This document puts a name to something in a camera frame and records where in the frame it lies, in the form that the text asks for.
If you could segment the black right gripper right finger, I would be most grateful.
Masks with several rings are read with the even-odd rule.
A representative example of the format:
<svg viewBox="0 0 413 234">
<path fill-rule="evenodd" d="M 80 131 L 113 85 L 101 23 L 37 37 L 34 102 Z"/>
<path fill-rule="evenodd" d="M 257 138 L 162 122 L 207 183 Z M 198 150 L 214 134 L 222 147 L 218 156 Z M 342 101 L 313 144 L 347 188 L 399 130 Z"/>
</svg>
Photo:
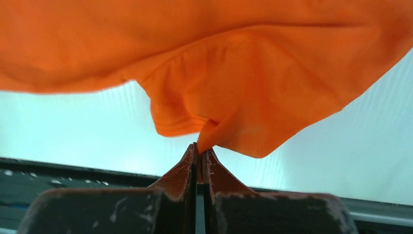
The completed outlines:
<svg viewBox="0 0 413 234">
<path fill-rule="evenodd" d="M 256 192 L 210 149 L 202 154 L 208 234 L 356 234 L 341 199 L 330 194 Z"/>
</svg>

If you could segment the orange t-shirt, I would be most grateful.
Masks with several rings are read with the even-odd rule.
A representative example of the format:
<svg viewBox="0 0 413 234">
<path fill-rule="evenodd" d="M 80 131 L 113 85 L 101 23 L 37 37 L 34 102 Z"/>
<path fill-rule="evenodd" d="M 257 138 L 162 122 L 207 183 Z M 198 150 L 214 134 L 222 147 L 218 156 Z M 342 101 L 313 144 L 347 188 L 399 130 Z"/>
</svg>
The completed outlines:
<svg viewBox="0 0 413 234">
<path fill-rule="evenodd" d="M 0 88 L 135 80 L 157 132 L 263 158 L 413 46 L 410 0 L 3 0 Z"/>
</svg>

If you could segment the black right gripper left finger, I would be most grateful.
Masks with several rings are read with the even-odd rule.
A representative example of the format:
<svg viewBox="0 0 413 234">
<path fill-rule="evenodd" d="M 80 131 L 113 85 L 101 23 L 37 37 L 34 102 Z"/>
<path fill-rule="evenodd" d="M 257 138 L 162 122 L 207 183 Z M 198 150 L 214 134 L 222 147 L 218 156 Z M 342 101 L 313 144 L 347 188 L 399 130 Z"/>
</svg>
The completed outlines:
<svg viewBox="0 0 413 234">
<path fill-rule="evenodd" d="M 196 229 L 196 144 L 146 188 L 75 188 L 43 192 L 19 234 L 193 234 Z"/>
</svg>

